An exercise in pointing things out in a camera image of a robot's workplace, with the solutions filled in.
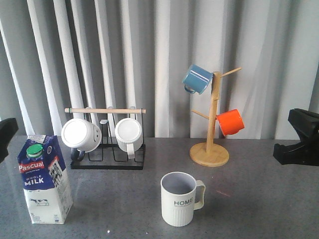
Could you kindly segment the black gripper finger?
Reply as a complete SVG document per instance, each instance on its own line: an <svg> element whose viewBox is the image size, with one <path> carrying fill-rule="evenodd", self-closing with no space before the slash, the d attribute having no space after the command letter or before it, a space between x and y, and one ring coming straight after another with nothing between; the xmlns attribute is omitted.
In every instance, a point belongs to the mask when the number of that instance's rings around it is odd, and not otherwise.
<svg viewBox="0 0 319 239"><path fill-rule="evenodd" d="M17 131L16 118L7 118L0 122L0 162L8 156L7 147Z"/></svg>
<svg viewBox="0 0 319 239"><path fill-rule="evenodd" d="M295 129L302 144L319 143L319 115L303 109L292 109L288 121Z"/></svg>
<svg viewBox="0 0 319 239"><path fill-rule="evenodd" d="M273 156L280 164L319 165L319 144L318 143L297 143L284 146L276 143Z"/></svg>

